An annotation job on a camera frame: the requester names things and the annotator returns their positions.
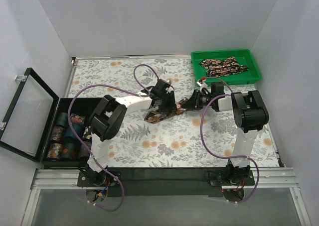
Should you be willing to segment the cat print brown tie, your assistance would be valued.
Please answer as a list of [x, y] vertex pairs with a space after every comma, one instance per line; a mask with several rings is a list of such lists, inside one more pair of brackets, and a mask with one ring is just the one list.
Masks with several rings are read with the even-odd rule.
[[177, 111], [175, 112], [160, 112], [159, 110], [149, 111], [145, 116], [144, 121], [155, 124], [174, 116], [181, 115], [187, 111], [187, 109], [181, 107], [187, 101], [188, 98], [183, 98], [179, 102], [176, 102]]

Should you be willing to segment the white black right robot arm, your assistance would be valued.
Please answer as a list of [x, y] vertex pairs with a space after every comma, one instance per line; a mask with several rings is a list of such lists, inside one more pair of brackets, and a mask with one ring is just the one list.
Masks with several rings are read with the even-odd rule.
[[250, 155], [257, 134], [269, 121], [269, 114], [261, 94], [257, 90], [246, 94], [232, 92], [225, 94], [224, 84], [215, 82], [209, 91], [204, 83], [200, 90], [194, 90], [190, 99], [181, 105], [183, 109], [200, 110], [206, 112], [211, 107], [216, 112], [233, 111], [234, 122], [237, 126], [235, 147], [231, 156], [220, 156], [227, 159], [227, 165], [217, 176], [215, 181], [226, 181], [237, 185], [250, 177]]

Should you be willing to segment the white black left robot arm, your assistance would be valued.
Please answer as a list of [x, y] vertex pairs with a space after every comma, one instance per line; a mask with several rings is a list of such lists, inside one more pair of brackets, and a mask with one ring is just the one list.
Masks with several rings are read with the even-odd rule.
[[93, 185], [101, 186], [105, 183], [108, 145], [118, 134], [125, 115], [154, 107], [160, 112], [177, 112], [174, 88], [170, 81], [159, 79], [155, 86], [138, 93], [128, 93], [127, 96], [119, 98], [105, 95], [100, 100], [89, 117], [92, 154], [85, 171]]

